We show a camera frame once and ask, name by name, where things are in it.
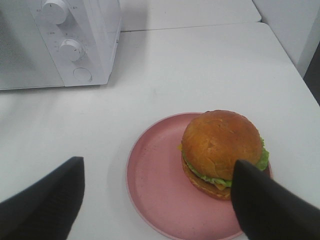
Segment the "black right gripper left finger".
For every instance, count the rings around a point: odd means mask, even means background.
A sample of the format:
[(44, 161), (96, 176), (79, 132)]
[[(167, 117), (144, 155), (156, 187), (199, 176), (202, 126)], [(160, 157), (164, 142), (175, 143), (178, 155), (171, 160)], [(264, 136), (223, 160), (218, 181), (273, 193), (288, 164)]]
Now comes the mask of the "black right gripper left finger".
[(0, 203), (2, 240), (65, 240), (85, 193), (83, 157), (74, 156)]

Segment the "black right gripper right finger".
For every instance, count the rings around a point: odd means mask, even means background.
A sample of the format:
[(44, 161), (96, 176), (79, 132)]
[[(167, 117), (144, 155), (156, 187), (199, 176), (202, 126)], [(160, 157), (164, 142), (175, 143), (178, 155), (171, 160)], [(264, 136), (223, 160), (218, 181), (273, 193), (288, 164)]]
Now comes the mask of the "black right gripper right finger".
[(250, 240), (318, 240), (320, 210), (246, 160), (237, 160), (231, 202)]

